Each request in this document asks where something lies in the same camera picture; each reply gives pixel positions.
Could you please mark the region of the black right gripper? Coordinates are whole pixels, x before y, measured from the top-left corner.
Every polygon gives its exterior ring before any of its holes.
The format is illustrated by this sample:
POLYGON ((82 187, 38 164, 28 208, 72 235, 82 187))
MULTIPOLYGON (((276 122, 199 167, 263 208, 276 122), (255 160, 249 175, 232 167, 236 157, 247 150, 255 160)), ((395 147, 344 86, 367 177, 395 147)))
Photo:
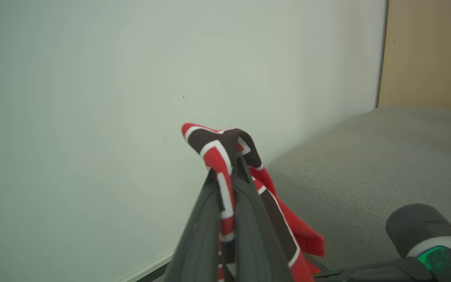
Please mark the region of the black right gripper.
POLYGON ((434 282, 427 267, 416 258, 401 258, 314 275, 315 282, 434 282))

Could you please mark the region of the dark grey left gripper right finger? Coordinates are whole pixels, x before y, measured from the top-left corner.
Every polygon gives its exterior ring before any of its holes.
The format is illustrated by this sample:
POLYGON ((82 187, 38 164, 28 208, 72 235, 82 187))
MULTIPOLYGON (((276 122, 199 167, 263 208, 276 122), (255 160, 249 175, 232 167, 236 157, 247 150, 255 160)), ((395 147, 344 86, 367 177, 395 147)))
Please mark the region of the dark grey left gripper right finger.
POLYGON ((236 196, 236 282, 294 282, 267 209, 241 155, 237 156, 231 183, 236 196))

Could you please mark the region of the red black white garment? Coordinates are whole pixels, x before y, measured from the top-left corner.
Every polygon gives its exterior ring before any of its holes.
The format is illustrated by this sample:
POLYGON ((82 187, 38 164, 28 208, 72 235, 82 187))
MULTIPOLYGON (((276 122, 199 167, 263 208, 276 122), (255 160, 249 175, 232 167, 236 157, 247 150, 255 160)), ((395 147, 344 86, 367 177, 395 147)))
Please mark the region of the red black white garment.
POLYGON ((315 282, 313 275, 319 269, 308 261, 305 253, 324 256, 324 238, 299 218, 281 199, 270 174, 265 168, 254 141, 249 134, 236 127, 213 130, 186 123, 181 129, 186 142, 197 152, 209 171, 216 173, 220 191, 220 232, 218 282, 233 282, 236 274, 236 200, 233 196, 233 167, 238 156, 243 156, 274 231, 287 258, 294 282, 315 282))

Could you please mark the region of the grey fabric sofa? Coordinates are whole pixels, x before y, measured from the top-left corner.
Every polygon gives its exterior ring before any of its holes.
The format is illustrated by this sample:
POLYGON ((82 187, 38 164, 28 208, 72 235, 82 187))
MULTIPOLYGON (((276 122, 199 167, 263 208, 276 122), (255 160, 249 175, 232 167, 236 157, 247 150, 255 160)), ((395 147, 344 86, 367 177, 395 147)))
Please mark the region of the grey fabric sofa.
POLYGON ((278 197, 325 239, 331 271, 399 258, 386 220, 408 204, 451 223, 451 110, 376 108, 313 136, 268 168, 278 197))

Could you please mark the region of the white baseboard strip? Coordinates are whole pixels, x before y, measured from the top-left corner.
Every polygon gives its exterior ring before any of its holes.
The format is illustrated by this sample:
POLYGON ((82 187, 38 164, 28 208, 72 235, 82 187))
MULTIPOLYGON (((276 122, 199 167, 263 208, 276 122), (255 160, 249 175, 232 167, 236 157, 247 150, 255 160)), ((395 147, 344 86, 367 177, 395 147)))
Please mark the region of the white baseboard strip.
POLYGON ((164 274, 164 269, 172 260, 173 255, 174 251, 171 251, 145 268, 136 271, 136 273, 125 277, 123 280, 120 280, 120 282, 152 282, 153 280, 157 280, 164 274))

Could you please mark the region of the beige wooden panel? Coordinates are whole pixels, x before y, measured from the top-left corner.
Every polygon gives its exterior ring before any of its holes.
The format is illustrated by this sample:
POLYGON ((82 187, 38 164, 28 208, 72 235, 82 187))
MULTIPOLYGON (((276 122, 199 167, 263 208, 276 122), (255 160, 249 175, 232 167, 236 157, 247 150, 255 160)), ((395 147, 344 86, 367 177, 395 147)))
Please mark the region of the beige wooden panel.
POLYGON ((378 106, 451 109, 451 0, 389 0, 378 106))

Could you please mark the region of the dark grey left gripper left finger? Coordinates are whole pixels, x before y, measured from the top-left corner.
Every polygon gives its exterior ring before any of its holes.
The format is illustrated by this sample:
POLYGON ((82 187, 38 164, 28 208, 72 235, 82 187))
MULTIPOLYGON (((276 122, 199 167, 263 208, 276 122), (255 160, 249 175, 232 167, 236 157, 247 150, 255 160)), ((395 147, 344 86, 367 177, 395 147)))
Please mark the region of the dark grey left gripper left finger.
POLYGON ((164 282, 218 282, 220 188, 209 171, 166 268, 164 282))

